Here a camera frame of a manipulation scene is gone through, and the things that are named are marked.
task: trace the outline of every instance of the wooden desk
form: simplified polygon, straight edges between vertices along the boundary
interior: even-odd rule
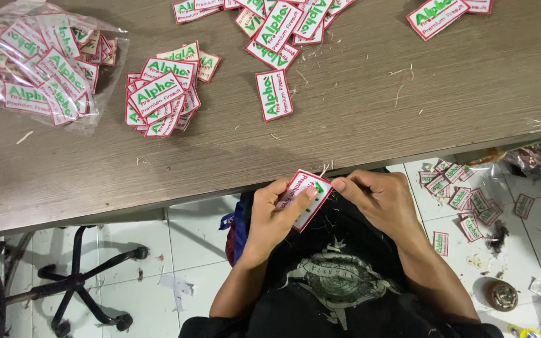
[[[303,48],[287,71],[295,113],[269,123],[254,82],[269,68],[245,52],[237,12],[176,25],[167,0],[52,2],[130,31],[124,72],[196,39],[222,61],[187,131],[165,139],[124,124],[120,83],[91,138],[0,110],[0,232],[235,192],[331,160],[351,170],[541,138],[539,1],[496,0],[492,15],[424,42],[406,21],[421,1],[358,0],[322,46]],[[410,64],[414,79],[388,76]]]

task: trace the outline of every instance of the fingernail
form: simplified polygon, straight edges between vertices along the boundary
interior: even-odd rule
[[[313,187],[308,187],[306,189],[306,195],[308,195],[308,197],[310,197],[310,199],[312,200],[319,195],[319,192]]]
[[[337,191],[342,191],[346,187],[346,182],[342,180],[334,180],[333,181],[333,188]]]

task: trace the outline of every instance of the hand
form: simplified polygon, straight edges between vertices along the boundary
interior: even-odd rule
[[[380,174],[355,170],[331,185],[355,204],[376,228],[394,240],[401,250],[426,249],[429,241],[417,220],[415,206],[402,173]]]
[[[242,264],[253,268],[267,260],[276,245],[285,239],[296,219],[319,195],[316,189],[308,187],[287,208],[278,209],[275,204],[279,195],[287,190],[289,181],[288,178],[281,178],[266,188],[256,190],[250,234],[239,259]]]

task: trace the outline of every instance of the person's left hand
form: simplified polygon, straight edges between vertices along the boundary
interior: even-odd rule
[[[285,209],[275,207],[281,195],[287,189],[290,179],[281,178],[268,187],[256,190],[252,205],[250,234],[245,243],[244,253],[239,260],[253,268],[268,259],[271,251],[279,244],[291,229],[296,219],[319,195],[313,187],[301,191]]]

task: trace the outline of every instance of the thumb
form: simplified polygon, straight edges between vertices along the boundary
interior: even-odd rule
[[[368,196],[353,181],[338,177],[331,182],[331,186],[346,200],[356,205],[358,209],[370,209],[373,207],[373,203]]]
[[[277,216],[281,218],[281,222],[288,223],[292,226],[296,222],[296,219],[302,215],[302,212],[306,211],[312,204],[314,199],[319,195],[314,187],[308,187],[304,191],[300,192],[296,199],[287,207],[281,211]]]

